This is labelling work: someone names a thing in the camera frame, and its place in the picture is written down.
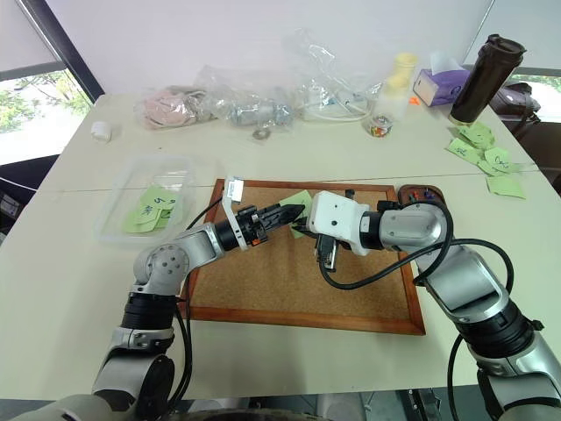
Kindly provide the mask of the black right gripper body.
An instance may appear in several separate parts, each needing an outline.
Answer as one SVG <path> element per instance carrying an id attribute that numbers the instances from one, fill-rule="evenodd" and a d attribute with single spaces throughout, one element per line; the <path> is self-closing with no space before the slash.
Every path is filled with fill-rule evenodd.
<path id="1" fill-rule="evenodd" d="M 328 235 L 318 234 L 316 237 L 315 250 L 316 261 L 319 267 L 328 273 L 335 273 L 337 271 L 337 239 Z"/>

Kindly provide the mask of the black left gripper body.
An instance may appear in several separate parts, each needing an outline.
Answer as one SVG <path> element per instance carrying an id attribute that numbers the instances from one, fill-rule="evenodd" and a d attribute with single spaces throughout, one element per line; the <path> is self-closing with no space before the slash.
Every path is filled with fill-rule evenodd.
<path id="1" fill-rule="evenodd" d="M 250 205 L 238 211 L 238 226 L 249 246 L 257 246 L 268 241 L 264 223 L 255 206 Z"/>

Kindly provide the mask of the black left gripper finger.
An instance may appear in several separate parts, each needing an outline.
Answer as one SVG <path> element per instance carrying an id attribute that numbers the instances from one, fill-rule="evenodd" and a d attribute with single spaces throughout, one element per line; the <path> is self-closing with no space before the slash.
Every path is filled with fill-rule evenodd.
<path id="1" fill-rule="evenodd" d="M 296 220 L 304 211 L 304 204 L 275 203 L 274 205 L 265 208 L 262 218 L 267 220 Z"/>
<path id="2" fill-rule="evenodd" d="M 270 232 L 285 225 L 292 225 L 299 219 L 299 217 L 290 216 L 288 214 L 275 214 L 264 218 L 264 227 L 267 232 Z"/>

